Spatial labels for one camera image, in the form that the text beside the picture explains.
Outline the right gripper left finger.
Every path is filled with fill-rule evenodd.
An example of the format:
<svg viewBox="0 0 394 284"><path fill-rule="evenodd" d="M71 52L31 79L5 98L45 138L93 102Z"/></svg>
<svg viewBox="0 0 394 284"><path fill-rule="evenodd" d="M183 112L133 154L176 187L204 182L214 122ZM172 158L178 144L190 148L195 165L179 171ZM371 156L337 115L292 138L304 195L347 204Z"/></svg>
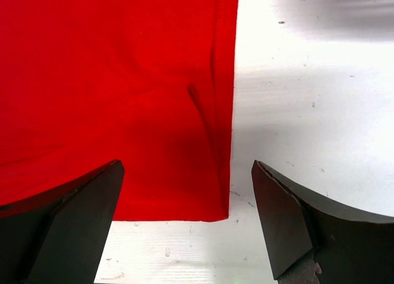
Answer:
<svg viewBox="0 0 394 284"><path fill-rule="evenodd" d="M1 206L1 283L93 283L124 179L119 160Z"/></svg>

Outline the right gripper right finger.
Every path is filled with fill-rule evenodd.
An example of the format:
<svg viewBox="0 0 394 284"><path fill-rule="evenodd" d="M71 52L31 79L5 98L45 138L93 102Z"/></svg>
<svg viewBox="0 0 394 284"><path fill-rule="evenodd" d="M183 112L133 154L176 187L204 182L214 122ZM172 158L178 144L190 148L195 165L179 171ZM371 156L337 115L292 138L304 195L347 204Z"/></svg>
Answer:
<svg viewBox="0 0 394 284"><path fill-rule="evenodd" d="M252 182L278 283L392 283L393 218L332 200L261 161Z"/></svg>

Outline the red t shirt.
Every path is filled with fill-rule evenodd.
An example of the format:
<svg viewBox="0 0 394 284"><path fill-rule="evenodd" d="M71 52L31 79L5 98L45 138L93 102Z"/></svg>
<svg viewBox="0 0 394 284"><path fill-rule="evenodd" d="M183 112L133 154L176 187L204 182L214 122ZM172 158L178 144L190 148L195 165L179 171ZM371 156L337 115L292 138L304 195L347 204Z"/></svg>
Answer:
<svg viewBox="0 0 394 284"><path fill-rule="evenodd" d="M117 221L229 215L238 0L1 0L1 203L112 160Z"/></svg>

